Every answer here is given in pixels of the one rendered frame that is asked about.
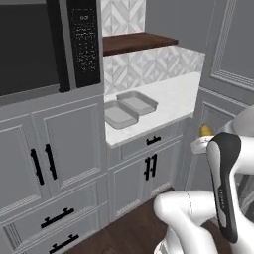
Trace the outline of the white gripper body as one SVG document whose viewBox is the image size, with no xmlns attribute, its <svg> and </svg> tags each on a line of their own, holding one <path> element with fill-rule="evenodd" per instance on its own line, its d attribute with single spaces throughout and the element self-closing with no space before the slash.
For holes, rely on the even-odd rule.
<svg viewBox="0 0 254 254">
<path fill-rule="evenodd" d="M 191 144 L 191 151 L 194 154 L 204 154 L 206 152 L 206 147 L 208 142 L 212 139 L 212 136 L 201 136 L 194 140 Z"/>
</svg>

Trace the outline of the grey shallow tupperware tray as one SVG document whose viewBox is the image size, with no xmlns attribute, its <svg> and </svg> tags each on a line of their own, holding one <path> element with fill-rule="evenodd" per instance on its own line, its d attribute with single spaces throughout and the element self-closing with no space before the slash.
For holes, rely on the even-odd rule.
<svg viewBox="0 0 254 254">
<path fill-rule="evenodd" d="M 158 102 L 138 91 L 128 91 L 118 94 L 116 98 L 137 112 L 140 116 L 157 110 Z"/>
<path fill-rule="evenodd" d="M 139 114 L 119 100 L 104 103 L 105 121 L 114 129 L 120 130 L 139 121 Z"/>
</svg>

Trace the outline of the grey base cupboard door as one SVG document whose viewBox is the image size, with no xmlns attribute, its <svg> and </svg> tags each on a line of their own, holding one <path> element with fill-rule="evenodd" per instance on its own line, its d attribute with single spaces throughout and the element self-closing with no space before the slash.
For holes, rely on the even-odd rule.
<svg viewBox="0 0 254 254">
<path fill-rule="evenodd" d="M 154 197 L 161 191 L 168 189 L 174 179 L 174 173 L 178 167 L 179 154 L 182 145 L 182 139 L 167 142 L 158 146 L 152 153 L 157 154 L 156 175 L 152 177 L 153 160 L 151 159 L 150 179 L 149 179 L 149 198 Z"/>
<path fill-rule="evenodd" d="M 133 158 L 108 172 L 110 220 L 115 221 L 144 200 L 145 156 Z"/>
</svg>

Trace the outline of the grey wide drawer front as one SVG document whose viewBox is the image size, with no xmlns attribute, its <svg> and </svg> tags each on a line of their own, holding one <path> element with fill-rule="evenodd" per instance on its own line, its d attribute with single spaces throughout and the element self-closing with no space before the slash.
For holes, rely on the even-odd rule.
<svg viewBox="0 0 254 254">
<path fill-rule="evenodd" d="M 69 215 L 45 228 L 41 228 L 41 224 L 46 217 L 55 217 L 62 213 L 66 207 L 74 208 L 74 213 L 70 214 L 73 215 L 81 210 L 89 210 L 96 206 L 96 183 L 91 183 L 86 187 L 68 193 L 59 199 L 55 199 L 42 208 L 6 224 L 4 231 L 9 237 L 17 237 L 20 241 L 25 241 L 43 229 L 48 229 L 62 219 L 68 218 Z"/>
<path fill-rule="evenodd" d="M 65 251 L 69 250 L 82 240 L 91 236 L 93 233 L 99 230 L 98 212 L 95 211 L 89 215 L 82 216 L 69 224 L 62 230 L 54 232 L 50 236 L 44 237 L 42 240 L 37 241 L 33 245 L 29 246 L 22 254 L 50 254 L 49 251 L 52 246 L 57 243 L 65 242 L 68 237 L 72 234 L 78 234 L 79 238 L 71 242 L 66 247 L 55 252 L 54 254 L 64 254 Z"/>
</svg>

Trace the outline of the dark wooden wall shelf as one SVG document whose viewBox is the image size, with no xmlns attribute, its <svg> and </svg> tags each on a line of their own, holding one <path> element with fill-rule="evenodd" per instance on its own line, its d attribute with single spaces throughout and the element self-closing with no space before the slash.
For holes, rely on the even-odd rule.
<svg viewBox="0 0 254 254">
<path fill-rule="evenodd" d="M 149 33 L 134 33 L 103 38 L 103 55 L 113 56 L 149 50 L 159 47 L 174 46 L 178 40 Z"/>
</svg>

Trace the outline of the grey panelled fridge door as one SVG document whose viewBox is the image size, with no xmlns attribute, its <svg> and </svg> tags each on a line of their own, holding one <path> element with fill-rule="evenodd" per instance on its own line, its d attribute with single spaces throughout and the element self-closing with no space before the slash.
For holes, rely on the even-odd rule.
<svg viewBox="0 0 254 254">
<path fill-rule="evenodd" d="M 246 104 L 201 88 L 197 94 L 195 110 L 189 139 L 192 142 L 199 136 L 199 127 L 206 124 L 212 134 L 221 132 L 221 128 L 247 108 Z M 212 190 L 211 176 L 205 154 L 194 155 L 191 150 L 186 154 L 189 174 L 187 190 Z M 254 222 L 254 176 L 235 175 L 236 189 L 241 211 Z"/>
<path fill-rule="evenodd" d="M 200 85 L 254 104 L 254 0 L 215 0 Z"/>
</svg>

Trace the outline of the grey tall cupboard door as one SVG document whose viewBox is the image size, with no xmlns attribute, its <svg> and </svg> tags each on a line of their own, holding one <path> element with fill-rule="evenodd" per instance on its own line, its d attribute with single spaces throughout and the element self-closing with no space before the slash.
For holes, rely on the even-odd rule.
<svg viewBox="0 0 254 254">
<path fill-rule="evenodd" d="M 31 114 L 53 196 L 87 183 L 106 171 L 103 98 L 62 104 Z M 50 171 L 51 145 L 58 178 Z"/>
<path fill-rule="evenodd" d="M 28 114 L 0 120 L 0 215 L 41 201 L 43 194 L 33 160 L 37 148 Z"/>
</svg>

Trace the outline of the black built-in microwave oven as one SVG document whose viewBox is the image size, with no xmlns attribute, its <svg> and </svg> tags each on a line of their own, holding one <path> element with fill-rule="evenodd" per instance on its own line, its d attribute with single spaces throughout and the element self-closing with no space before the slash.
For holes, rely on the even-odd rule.
<svg viewBox="0 0 254 254">
<path fill-rule="evenodd" d="M 100 82 L 96 0 L 60 0 L 70 89 Z M 46 0 L 0 0 L 0 96 L 59 92 Z"/>
</svg>

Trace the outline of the small yellow round object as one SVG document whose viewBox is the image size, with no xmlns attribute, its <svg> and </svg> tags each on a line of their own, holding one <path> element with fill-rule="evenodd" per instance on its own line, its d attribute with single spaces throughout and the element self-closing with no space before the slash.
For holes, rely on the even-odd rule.
<svg viewBox="0 0 254 254">
<path fill-rule="evenodd" d="M 199 127 L 199 136 L 200 137 L 202 137 L 202 136 L 212 136 L 211 128 L 206 124 L 202 124 Z"/>
</svg>

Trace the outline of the grey small drawer front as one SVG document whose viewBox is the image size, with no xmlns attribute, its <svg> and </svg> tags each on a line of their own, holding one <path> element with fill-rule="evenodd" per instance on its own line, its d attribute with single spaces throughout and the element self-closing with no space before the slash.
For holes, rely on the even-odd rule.
<svg viewBox="0 0 254 254">
<path fill-rule="evenodd" d="M 122 159 L 126 160 L 130 157 L 138 155 L 139 153 L 152 148 L 153 146 L 162 144 L 166 140 L 171 140 L 179 136 L 181 131 L 179 130 L 178 124 L 165 126 L 161 129 L 152 131 L 151 133 L 145 134 L 137 139 L 127 142 L 122 145 Z M 160 136 L 162 139 L 152 145 L 147 146 L 146 139 L 152 139 L 154 136 Z"/>
</svg>

